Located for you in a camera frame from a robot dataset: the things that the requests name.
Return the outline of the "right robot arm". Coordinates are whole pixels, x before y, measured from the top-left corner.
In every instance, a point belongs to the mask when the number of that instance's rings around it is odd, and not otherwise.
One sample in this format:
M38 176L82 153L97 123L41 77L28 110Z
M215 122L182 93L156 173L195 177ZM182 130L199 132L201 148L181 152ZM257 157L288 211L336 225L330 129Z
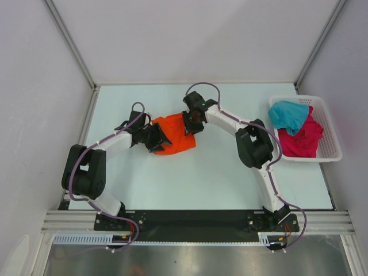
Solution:
M243 120L221 109L217 101L204 100L197 92L187 92L183 98L187 111L182 112L185 131L195 135L204 130L205 124L215 125L232 135L240 161L252 170L263 196L266 226L280 230L290 214L289 205L281 198L271 167L273 144L263 121Z

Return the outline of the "teal t-shirt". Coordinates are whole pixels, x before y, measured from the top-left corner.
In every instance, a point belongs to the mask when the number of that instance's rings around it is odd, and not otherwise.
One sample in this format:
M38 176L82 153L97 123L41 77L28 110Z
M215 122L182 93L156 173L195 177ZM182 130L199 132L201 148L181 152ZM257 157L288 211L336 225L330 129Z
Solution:
M270 107L268 115L275 129L285 129L289 135L295 136L309 116L309 106L278 101Z

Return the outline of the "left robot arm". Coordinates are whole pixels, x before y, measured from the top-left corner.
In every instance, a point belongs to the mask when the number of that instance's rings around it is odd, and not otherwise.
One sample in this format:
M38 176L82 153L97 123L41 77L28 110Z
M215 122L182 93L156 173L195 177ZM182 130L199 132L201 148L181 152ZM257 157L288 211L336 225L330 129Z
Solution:
M97 211L107 213L107 223L116 230L126 226L124 204L105 190L107 162L136 144L144 144L149 152L163 151L172 142L149 114L131 111L129 119L112 134L90 146L75 144L70 148L62 188L77 201L86 201Z

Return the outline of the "orange t-shirt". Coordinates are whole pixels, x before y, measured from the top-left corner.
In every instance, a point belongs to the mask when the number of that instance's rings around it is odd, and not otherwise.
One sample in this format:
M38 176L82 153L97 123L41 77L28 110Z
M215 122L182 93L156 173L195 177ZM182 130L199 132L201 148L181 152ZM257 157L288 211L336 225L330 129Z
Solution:
M173 155L196 147L194 135L186 134L184 121L180 113L158 117L152 122L160 125L162 131L172 143L172 145L162 145L163 150L155 154Z

